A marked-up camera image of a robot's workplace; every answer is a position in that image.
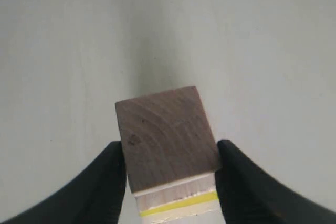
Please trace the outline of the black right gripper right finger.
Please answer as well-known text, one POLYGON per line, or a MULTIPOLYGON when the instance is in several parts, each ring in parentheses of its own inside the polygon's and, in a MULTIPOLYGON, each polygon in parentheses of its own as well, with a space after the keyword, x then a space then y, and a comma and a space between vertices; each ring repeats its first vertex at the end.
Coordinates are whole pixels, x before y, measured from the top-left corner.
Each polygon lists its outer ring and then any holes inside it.
POLYGON ((216 189, 226 223, 335 223, 335 212, 286 187, 230 140, 217 143, 216 189))

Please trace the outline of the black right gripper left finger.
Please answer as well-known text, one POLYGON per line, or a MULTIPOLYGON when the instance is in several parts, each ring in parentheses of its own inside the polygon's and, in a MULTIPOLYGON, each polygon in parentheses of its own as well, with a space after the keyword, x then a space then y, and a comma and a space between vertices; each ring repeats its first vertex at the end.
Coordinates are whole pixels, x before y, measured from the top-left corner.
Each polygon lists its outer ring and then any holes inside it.
POLYGON ((118 223, 126 187, 121 142, 111 142, 72 181, 6 223, 118 223))

